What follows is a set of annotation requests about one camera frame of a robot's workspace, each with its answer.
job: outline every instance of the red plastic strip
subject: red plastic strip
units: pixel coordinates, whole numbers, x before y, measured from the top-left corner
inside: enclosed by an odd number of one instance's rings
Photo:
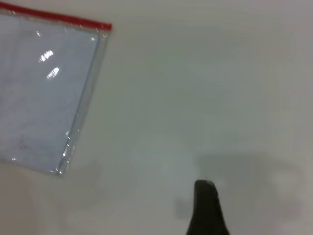
[[[101,23],[97,21],[91,21],[87,19],[82,19],[75,16],[67,16],[62,14],[56,14],[46,11],[33,10],[26,7],[15,6],[12,4],[0,2],[0,8],[6,9],[9,11],[14,11],[20,14],[27,14],[35,17],[41,17],[44,19],[55,20],[55,21],[64,21],[71,24],[77,24],[88,28],[98,28],[106,31],[112,30],[112,24],[110,23]]]

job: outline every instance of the black object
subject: black object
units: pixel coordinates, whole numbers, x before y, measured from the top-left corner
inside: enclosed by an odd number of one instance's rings
[[[195,182],[194,211],[187,235],[230,235],[224,221],[219,195],[211,181]]]

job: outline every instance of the white table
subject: white table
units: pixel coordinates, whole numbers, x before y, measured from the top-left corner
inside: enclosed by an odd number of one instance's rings
[[[233,235],[313,232],[313,2],[12,0],[113,23],[65,180],[0,164],[1,234],[183,235],[213,180]]]

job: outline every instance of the plastic bag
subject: plastic bag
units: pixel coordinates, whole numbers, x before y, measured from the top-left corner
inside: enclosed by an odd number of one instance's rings
[[[64,175],[111,27],[0,2],[0,160]]]

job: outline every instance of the clear plastic bag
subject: clear plastic bag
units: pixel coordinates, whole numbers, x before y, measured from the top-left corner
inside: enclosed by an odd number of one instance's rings
[[[0,160],[64,175],[111,27],[0,2]]]

